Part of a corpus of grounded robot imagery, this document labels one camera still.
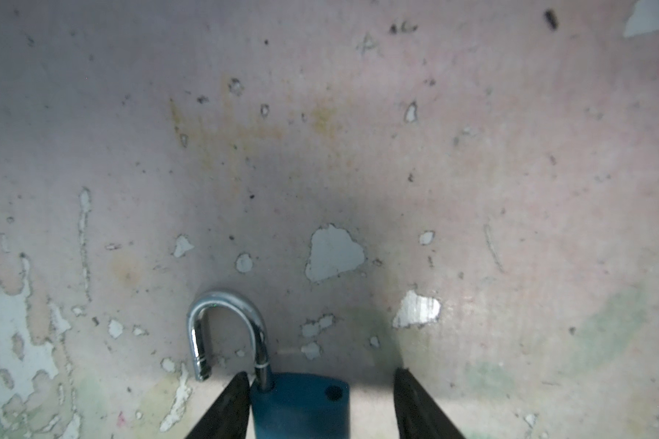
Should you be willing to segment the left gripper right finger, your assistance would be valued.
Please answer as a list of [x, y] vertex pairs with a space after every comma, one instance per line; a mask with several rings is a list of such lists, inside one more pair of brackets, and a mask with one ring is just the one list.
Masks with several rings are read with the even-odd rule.
[[400, 439], [464, 439], [409, 369], [394, 377], [394, 406]]

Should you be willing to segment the blue padlock with key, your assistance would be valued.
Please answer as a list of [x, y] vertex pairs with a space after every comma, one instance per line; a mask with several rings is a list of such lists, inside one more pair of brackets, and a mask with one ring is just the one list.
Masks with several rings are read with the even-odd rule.
[[267, 349], [267, 328], [256, 306], [229, 291], [201, 294], [190, 306], [187, 330], [196, 380], [212, 375], [206, 353], [206, 313], [215, 308], [234, 312], [245, 323], [254, 353], [250, 382], [251, 410], [257, 438], [349, 438], [350, 386], [343, 380], [307, 373], [275, 373]]

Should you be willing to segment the floral table mat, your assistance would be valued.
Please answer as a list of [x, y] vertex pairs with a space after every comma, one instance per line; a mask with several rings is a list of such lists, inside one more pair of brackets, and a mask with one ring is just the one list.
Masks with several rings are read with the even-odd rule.
[[0, 438], [405, 367], [469, 438], [659, 438], [659, 1], [0, 1]]

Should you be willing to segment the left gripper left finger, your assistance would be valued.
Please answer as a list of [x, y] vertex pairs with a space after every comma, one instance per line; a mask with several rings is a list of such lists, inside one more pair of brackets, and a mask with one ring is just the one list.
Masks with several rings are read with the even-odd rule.
[[186, 439], [245, 439], [251, 410], [250, 382], [237, 373]]

